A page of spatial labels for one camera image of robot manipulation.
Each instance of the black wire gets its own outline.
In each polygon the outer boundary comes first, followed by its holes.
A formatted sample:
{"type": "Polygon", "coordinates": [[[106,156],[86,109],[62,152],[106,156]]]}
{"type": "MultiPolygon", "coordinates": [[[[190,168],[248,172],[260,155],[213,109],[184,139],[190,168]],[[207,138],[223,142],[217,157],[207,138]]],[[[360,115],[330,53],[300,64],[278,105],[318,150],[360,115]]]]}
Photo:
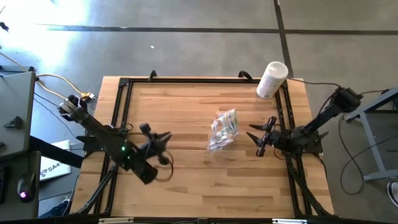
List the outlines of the black wire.
{"type": "Polygon", "coordinates": [[[341,185],[341,188],[343,189],[344,193],[349,194],[349,195],[356,195],[356,194],[359,194],[359,193],[362,191],[362,189],[363,189],[363,184],[364,184],[363,173],[362,173],[361,169],[359,168],[359,165],[356,163],[356,161],[354,160],[353,156],[351,155],[351,153],[350,153],[349,150],[347,149],[346,144],[344,143],[343,137],[341,136],[341,122],[343,121],[343,118],[344,118],[344,115],[341,115],[340,119],[338,120],[338,137],[340,138],[340,141],[341,141],[341,144],[342,144],[343,147],[344,147],[344,150],[347,152],[347,154],[349,155],[349,157],[351,158],[351,160],[354,162],[354,164],[355,164],[355,166],[356,166],[356,168],[357,168],[359,174],[361,175],[361,181],[362,181],[362,183],[361,183],[361,187],[359,188],[359,190],[357,190],[357,191],[355,191],[355,192],[348,192],[348,191],[344,188],[344,186],[343,186],[343,181],[342,181],[342,180],[343,180],[343,171],[341,171],[341,175],[340,175],[340,185],[341,185]]]}
{"type": "Polygon", "coordinates": [[[357,194],[359,194],[359,193],[362,191],[362,189],[363,189],[364,179],[363,179],[363,173],[362,173],[361,169],[359,168],[359,165],[358,165],[358,164],[356,163],[356,161],[354,160],[354,158],[357,157],[358,155],[362,154],[363,152],[365,152],[365,151],[371,149],[372,147],[377,146],[378,144],[384,143],[384,142],[386,142],[386,141],[388,141],[388,140],[390,140],[390,139],[393,139],[393,138],[397,138],[398,135],[396,135],[396,136],[391,136],[391,137],[389,137],[389,138],[387,138],[387,139],[385,139],[385,140],[383,140],[383,141],[381,141],[381,142],[379,142],[379,143],[374,144],[373,146],[369,146],[369,147],[367,147],[366,149],[362,150],[361,152],[357,153],[355,156],[352,156],[351,153],[348,151],[348,149],[347,149],[347,147],[346,147],[346,144],[344,143],[343,137],[341,136],[341,122],[342,122],[342,120],[343,120],[343,116],[344,116],[344,115],[341,115],[341,117],[340,117],[340,119],[339,119],[339,121],[338,121],[338,136],[339,136],[339,138],[340,138],[341,144],[343,145],[345,151],[346,151],[347,154],[349,155],[350,160],[344,165],[343,170],[341,170],[341,174],[340,174],[340,186],[341,186],[341,189],[344,191],[344,193],[346,193],[346,194],[348,194],[348,195],[357,195],[357,194]],[[347,165],[348,165],[351,161],[354,162],[354,164],[355,164],[355,166],[356,166],[356,168],[357,168],[359,174],[361,174],[361,181],[362,181],[361,187],[359,188],[359,190],[357,190],[357,191],[355,191],[355,192],[348,192],[348,191],[344,188],[344,185],[343,185],[343,173],[344,173],[344,170],[346,169],[347,165]]]}
{"type": "Polygon", "coordinates": [[[281,158],[281,157],[279,157],[279,156],[276,155],[276,148],[274,148],[274,156],[275,156],[276,158],[280,159],[280,160],[285,160],[284,158],[281,158]]]}
{"type": "Polygon", "coordinates": [[[292,80],[292,81],[296,81],[296,82],[311,84],[311,85],[334,85],[334,86],[337,86],[337,87],[341,87],[339,84],[336,84],[336,83],[325,83],[325,82],[313,83],[313,82],[297,80],[297,79],[294,79],[294,78],[287,78],[287,79],[288,80],[292,80]]]}
{"type": "Polygon", "coordinates": [[[35,98],[33,98],[36,102],[38,102],[38,104],[42,105],[46,110],[48,110],[52,115],[54,115],[63,125],[65,125],[65,127],[67,127],[67,129],[69,130],[70,134],[73,135],[73,137],[76,137],[73,132],[70,130],[70,128],[63,122],[61,121],[61,119],[55,115],[50,109],[48,109],[46,106],[44,106],[41,102],[39,102],[38,100],[36,100],[35,98]]]}
{"type": "Polygon", "coordinates": [[[127,128],[128,131],[131,131],[133,129],[133,127],[134,127],[131,123],[127,123],[126,125],[130,125],[131,126],[130,129],[127,128]]]}
{"type": "Polygon", "coordinates": [[[372,91],[365,91],[363,93],[360,93],[359,95],[365,94],[365,93],[379,93],[381,91],[386,91],[386,90],[372,90],[372,91]]]}
{"type": "Polygon", "coordinates": [[[319,110],[317,116],[319,116],[323,110],[323,108],[325,107],[325,105],[328,103],[328,101],[330,100],[330,98],[334,95],[335,93],[332,93],[327,99],[326,101],[322,104],[321,109],[319,110]]]}
{"type": "Polygon", "coordinates": [[[72,205],[73,196],[75,196],[75,187],[76,187],[76,183],[77,183],[77,179],[78,179],[78,178],[79,178],[79,174],[76,176],[75,183],[73,184],[73,187],[72,187],[72,195],[70,196],[68,205],[67,205],[66,209],[63,211],[63,213],[62,213],[61,216],[64,216],[64,215],[65,215],[65,212],[67,212],[67,210],[70,209],[70,207],[71,207],[71,205],[72,205]]]}
{"type": "Polygon", "coordinates": [[[328,171],[326,170],[326,165],[325,162],[323,161],[323,159],[316,153],[313,154],[316,158],[318,158],[318,160],[322,163],[323,165],[323,169],[325,170],[325,176],[326,176],[326,180],[328,179],[328,171]]]}
{"type": "Polygon", "coordinates": [[[55,103],[53,103],[53,102],[51,102],[50,100],[48,100],[48,99],[46,99],[46,98],[44,98],[43,96],[40,96],[39,94],[37,94],[37,93],[35,93],[35,95],[36,96],[38,96],[38,97],[40,97],[41,99],[43,99],[43,100],[45,100],[45,101],[47,101],[47,102],[49,102],[49,103],[51,103],[52,105],[54,105],[55,107],[58,107],[55,103]]]}
{"type": "Polygon", "coordinates": [[[155,178],[155,180],[157,180],[159,182],[167,182],[167,181],[169,181],[173,177],[173,174],[174,174],[174,158],[173,158],[173,155],[169,151],[165,151],[165,152],[172,158],[172,160],[170,161],[170,167],[172,169],[172,172],[170,173],[170,175],[168,177],[166,177],[164,179],[155,178]]]}

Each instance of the gray table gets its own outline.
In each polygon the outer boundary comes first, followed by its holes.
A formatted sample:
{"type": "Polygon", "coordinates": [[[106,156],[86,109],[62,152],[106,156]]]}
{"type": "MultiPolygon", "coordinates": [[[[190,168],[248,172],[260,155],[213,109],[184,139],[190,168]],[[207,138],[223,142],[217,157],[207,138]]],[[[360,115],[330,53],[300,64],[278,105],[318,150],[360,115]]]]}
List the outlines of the gray table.
{"type": "Polygon", "coordinates": [[[39,211],[39,173],[40,152],[29,152],[0,162],[8,167],[9,175],[6,185],[6,198],[0,205],[0,221],[36,218],[39,211]],[[22,203],[17,193],[19,178],[28,171],[36,173],[36,194],[33,201],[22,203]]]}
{"type": "Polygon", "coordinates": [[[25,72],[0,78],[0,158],[28,151],[32,121],[35,73],[25,72]],[[22,129],[4,128],[16,116],[22,119],[22,129]]]}

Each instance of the wooden table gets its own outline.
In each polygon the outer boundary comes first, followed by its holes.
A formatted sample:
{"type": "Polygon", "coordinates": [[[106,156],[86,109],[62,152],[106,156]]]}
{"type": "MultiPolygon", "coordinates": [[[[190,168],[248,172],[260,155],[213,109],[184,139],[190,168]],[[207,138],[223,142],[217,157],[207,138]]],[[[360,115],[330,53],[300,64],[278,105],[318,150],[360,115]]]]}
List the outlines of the wooden table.
{"type": "MultiPolygon", "coordinates": [[[[95,118],[103,124],[111,123],[119,78],[103,79],[95,111],[95,118]]],[[[290,80],[288,83],[296,125],[307,124],[312,116],[304,84],[290,80]]],[[[135,83],[127,121],[134,125],[133,132],[139,132],[139,125],[145,122],[155,132],[172,132],[167,149],[174,156],[175,172],[169,182],[144,185],[131,171],[119,169],[112,216],[294,217],[285,161],[277,159],[269,146],[264,157],[256,157],[256,146],[245,133],[262,136],[262,132],[249,124],[264,124],[270,116],[278,117],[275,99],[259,98],[256,87],[256,84],[135,83]],[[230,108],[237,109],[239,134],[232,145],[210,154],[206,150],[210,123],[217,112],[230,108]]],[[[144,142],[139,135],[131,135],[129,139],[136,144],[144,142]]],[[[72,212],[81,208],[97,187],[103,157],[103,152],[96,152],[84,160],[72,212]]],[[[308,187],[324,208],[333,213],[322,164],[307,154],[303,163],[308,187]]],[[[159,175],[166,177],[168,172],[161,170],[159,175]]],[[[104,195],[102,209],[108,189],[104,195]]],[[[304,211],[301,191],[298,195],[304,211]]]]}

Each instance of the white container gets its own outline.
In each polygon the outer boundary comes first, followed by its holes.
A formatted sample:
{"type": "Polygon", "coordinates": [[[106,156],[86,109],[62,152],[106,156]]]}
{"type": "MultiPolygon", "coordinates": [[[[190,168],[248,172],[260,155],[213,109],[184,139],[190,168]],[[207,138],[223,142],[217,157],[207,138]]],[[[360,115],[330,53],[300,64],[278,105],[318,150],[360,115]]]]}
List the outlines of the white container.
{"type": "Polygon", "coordinates": [[[263,99],[274,97],[282,82],[287,78],[288,73],[289,69],[284,63],[269,63],[257,87],[257,95],[263,99]]]}

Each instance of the computer mouse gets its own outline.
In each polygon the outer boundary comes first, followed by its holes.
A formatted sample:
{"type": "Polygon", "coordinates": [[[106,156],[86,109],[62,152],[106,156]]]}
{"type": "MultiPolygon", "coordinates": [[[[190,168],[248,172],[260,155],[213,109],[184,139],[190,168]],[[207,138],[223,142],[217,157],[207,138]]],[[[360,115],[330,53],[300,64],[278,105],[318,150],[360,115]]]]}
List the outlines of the computer mouse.
{"type": "Polygon", "coordinates": [[[36,175],[34,172],[26,172],[18,180],[18,197],[22,203],[31,202],[36,194],[36,175]]]}

